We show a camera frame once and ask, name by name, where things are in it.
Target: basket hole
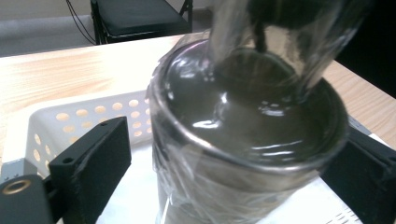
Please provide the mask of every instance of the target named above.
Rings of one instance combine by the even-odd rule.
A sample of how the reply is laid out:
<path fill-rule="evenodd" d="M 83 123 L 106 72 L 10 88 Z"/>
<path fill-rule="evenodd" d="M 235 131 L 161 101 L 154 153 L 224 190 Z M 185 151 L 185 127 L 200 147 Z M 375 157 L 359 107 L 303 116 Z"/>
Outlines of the basket hole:
<path fill-rule="evenodd" d="M 45 148 L 46 148 L 46 152 L 47 152 L 47 154 L 49 154 L 50 155 L 50 147 L 49 146 L 45 146 Z"/>
<path fill-rule="evenodd" d="M 95 108 L 95 113 L 96 114 L 103 114 L 106 112 L 106 108 L 102 105 L 99 105 Z"/>
<path fill-rule="evenodd" d="M 33 156 L 35 157 L 36 161 L 41 161 L 41 156 L 37 149 L 33 150 Z"/>
<path fill-rule="evenodd" d="M 86 109 L 80 109 L 80 110 L 76 111 L 76 115 L 79 117 L 87 117 L 88 111 Z"/>
<path fill-rule="evenodd" d="M 140 116 L 140 113 L 139 113 L 138 111 L 134 111 L 134 112 L 131 113 L 131 117 L 132 117 L 133 119 L 136 119 L 136 118 L 138 118 L 139 116 Z"/>
<path fill-rule="evenodd" d="M 140 128 L 140 126 L 142 126 L 141 122 L 135 122 L 134 124 L 132 124 L 132 127 L 134 128 Z"/>
<path fill-rule="evenodd" d="M 69 115 L 66 113 L 59 113 L 56 115 L 56 119 L 59 121 L 66 121 L 69 119 Z"/>
<path fill-rule="evenodd" d="M 38 136 L 38 134 L 35 134 L 35 142 L 36 142 L 38 145 L 41 145 L 41 139 L 40 139 L 40 136 Z"/>
<path fill-rule="evenodd" d="M 139 102 L 137 100 L 132 100 L 132 101 L 129 102 L 129 106 L 130 107 L 135 107 L 137 105 L 139 105 Z"/>
<path fill-rule="evenodd" d="M 67 163 L 70 163 L 70 162 L 72 162 L 72 161 L 73 161 L 73 159 L 68 157 L 68 158 L 66 158 L 66 159 L 63 160 L 63 163 L 64 163 L 64 164 L 67 164 Z"/>
<path fill-rule="evenodd" d="M 77 142 L 77 140 L 78 140 L 78 137 L 71 137 L 71 138 L 69 138 L 69 143 L 73 144 L 73 143 Z"/>
<path fill-rule="evenodd" d="M 121 110 L 122 109 L 122 103 L 115 103 L 112 106 L 113 110 Z"/>
<path fill-rule="evenodd" d="M 138 137 L 138 136 L 140 136 L 140 135 L 142 135 L 142 132 L 140 132 L 140 131 L 134 132 L 134 136 L 135 136 L 135 137 Z"/>
<path fill-rule="evenodd" d="M 72 133 L 75 129 L 74 125 L 64 126 L 64 133 Z"/>
<path fill-rule="evenodd" d="M 81 127 L 83 128 L 91 128 L 92 127 L 92 122 L 90 121 L 85 121 L 81 123 Z"/>

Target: gray floor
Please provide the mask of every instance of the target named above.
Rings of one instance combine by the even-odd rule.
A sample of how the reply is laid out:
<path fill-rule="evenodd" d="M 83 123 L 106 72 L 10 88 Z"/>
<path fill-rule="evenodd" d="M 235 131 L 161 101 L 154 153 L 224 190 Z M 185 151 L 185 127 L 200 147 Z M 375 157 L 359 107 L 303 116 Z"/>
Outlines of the gray floor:
<path fill-rule="evenodd" d="M 88 33 L 94 37 L 92 19 L 79 16 Z M 193 12 L 193 31 L 210 28 L 212 14 L 206 9 Z M 72 17 L 0 21 L 0 57 L 88 47 Z"/>

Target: black chair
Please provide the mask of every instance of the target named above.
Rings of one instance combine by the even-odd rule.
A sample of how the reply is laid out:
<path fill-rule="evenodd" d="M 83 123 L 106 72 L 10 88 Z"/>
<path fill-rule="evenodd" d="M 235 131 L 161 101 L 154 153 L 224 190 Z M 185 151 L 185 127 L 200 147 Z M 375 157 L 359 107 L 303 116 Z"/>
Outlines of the black chair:
<path fill-rule="evenodd" d="M 182 35 L 192 29 L 192 0 L 185 0 L 180 12 L 165 0 L 91 0 L 91 8 L 96 45 Z"/>

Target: chair leg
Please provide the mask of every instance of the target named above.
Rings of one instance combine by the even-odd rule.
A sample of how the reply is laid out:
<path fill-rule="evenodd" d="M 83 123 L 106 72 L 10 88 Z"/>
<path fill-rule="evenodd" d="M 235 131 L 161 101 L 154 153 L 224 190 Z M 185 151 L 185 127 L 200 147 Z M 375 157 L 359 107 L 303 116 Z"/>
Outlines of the chair leg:
<path fill-rule="evenodd" d="M 91 11 L 92 11 L 92 20 L 93 20 L 93 29 L 95 31 L 95 44 L 101 45 L 105 44 L 105 35 L 102 26 L 102 21 L 100 20 L 99 10 L 97 5 L 91 2 Z"/>
<path fill-rule="evenodd" d="M 192 30 L 192 3 L 193 3 L 193 0 L 185 0 L 183 3 L 183 7 L 181 7 L 180 12 L 178 13 L 180 16 L 183 16 L 184 12 L 187 11 L 187 13 L 188 13 L 187 20 L 190 24 L 191 30 Z"/>

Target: clear plastic wrap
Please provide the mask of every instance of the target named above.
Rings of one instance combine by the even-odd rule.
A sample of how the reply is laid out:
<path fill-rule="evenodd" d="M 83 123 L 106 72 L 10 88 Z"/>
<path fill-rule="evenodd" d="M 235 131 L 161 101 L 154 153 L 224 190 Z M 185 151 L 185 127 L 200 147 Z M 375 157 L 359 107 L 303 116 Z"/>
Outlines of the clear plastic wrap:
<path fill-rule="evenodd" d="M 148 88 L 159 223 L 257 223 L 318 176 L 347 136 L 321 72 L 367 6 L 217 1 L 212 32 L 161 59 Z"/>

